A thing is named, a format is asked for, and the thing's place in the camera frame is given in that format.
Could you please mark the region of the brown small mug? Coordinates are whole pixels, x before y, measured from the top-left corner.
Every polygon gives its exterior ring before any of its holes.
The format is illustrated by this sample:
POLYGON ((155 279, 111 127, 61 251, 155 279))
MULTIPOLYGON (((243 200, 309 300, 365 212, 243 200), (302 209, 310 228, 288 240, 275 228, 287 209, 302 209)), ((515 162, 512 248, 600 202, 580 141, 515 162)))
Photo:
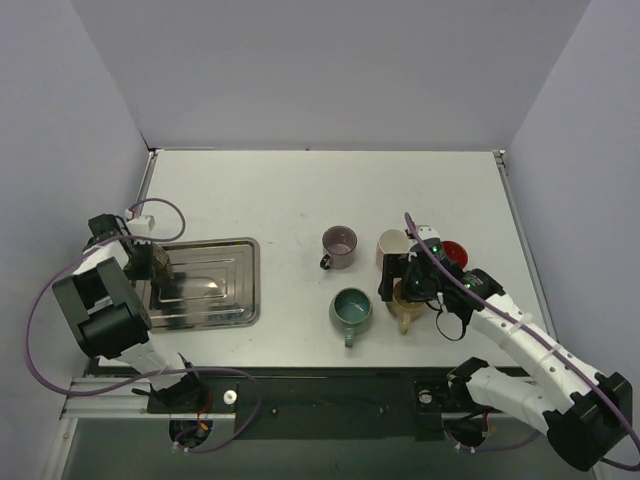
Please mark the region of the brown small mug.
POLYGON ((151 281, 158 285, 169 284, 174 277, 173 267, 166 250, 158 245, 153 244, 151 250, 151 281))

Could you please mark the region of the beige round mug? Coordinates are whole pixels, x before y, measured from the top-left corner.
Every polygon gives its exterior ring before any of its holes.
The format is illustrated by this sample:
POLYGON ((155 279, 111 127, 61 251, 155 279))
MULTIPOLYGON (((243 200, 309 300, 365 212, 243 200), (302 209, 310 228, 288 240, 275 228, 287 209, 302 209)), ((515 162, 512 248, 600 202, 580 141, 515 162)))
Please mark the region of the beige round mug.
POLYGON ((425 302, 411 303, 401 297, 403 282, 398 280, 392 291, 392 300, 386 303, 387 309, 398 322, 398 330, 402 335, 408 333, 411 323, 423 316, 428 307, 425 302))

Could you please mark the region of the pink faceted mug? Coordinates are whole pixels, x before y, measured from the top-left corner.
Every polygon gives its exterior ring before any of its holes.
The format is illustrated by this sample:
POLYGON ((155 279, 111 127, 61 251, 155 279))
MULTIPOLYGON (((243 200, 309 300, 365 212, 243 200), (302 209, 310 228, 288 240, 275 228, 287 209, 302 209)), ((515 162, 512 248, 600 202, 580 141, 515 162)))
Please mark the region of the pink faceted mug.
POLYGON ((389 229, 384 231, 378 238, 376 244, 376 266, 383 269, 385 255, 406 254, 413 245, 412 240, 404 230, 389 229))

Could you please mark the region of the red mug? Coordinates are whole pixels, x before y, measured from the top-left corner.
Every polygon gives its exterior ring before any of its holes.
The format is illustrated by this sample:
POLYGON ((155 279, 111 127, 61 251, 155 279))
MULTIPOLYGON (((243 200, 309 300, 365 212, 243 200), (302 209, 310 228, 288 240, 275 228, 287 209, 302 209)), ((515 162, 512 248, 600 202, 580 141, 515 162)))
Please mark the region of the red mug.
POLYGON ((442 245, 447 257, 452 262, 456 262, 461 268, 465 268, 468 265, 468 253, 462 245, 451 240, 443 240, 442 245))

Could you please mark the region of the green mug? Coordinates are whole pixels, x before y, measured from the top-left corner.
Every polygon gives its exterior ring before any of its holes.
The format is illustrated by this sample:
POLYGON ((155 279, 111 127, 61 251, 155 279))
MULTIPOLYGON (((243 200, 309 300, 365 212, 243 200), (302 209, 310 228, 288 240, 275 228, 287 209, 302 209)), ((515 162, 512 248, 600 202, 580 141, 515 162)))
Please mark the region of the green mug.
POLYGON ((356 337, 370 329, 372 313, 373 306, 369 296, 358 288, 340 290, 329 305, 329 319, 343 335, 346 348, 352 348, 356 337))

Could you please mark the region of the lilac mug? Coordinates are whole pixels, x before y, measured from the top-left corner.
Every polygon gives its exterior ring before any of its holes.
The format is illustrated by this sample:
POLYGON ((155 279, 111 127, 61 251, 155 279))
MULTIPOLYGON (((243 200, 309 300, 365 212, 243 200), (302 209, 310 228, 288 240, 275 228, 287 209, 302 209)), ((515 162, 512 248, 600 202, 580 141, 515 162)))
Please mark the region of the lilac mug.
POLYGON ((351 228, 330 227, 322 235, 323 255, 319 267, 325 271, 347 269, 355 260, 357 243, 357 235, 351 228))

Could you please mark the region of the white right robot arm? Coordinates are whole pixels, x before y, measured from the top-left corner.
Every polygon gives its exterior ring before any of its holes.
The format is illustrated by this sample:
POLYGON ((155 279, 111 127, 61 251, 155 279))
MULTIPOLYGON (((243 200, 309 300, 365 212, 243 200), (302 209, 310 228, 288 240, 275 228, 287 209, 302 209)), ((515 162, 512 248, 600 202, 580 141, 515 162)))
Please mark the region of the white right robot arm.
POLYGON ((494 342, 529 376, 512 377, 472 357, 448 375, 446 394, 459 408, 488 407, 543 434, 570 466, 588 471, 605 462, 634 431, 633 389, 620 374, 604 375, 539 328, 502 285, 481 269, 463 270, 439 238, 417 240, 400 252, 379 251, 378 293, 385 302, 435 302, 494 342))

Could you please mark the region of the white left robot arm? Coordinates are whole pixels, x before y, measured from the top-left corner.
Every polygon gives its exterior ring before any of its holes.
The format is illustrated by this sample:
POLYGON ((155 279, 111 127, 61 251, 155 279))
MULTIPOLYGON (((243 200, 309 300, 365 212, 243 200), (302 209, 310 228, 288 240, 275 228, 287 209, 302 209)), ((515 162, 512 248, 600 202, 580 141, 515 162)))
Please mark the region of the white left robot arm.
POLYGON ((165 250, 151 239, 155 219, 101 214, 88 225, 91 237, 79 265, 52 287, 80 349, 147 374, 145 395, 162 406, 197 410, 206 402, 204 384, 184 356, 158 346, 148 308, 135 290, 139 282, 158 286, 173 279, 165 250))

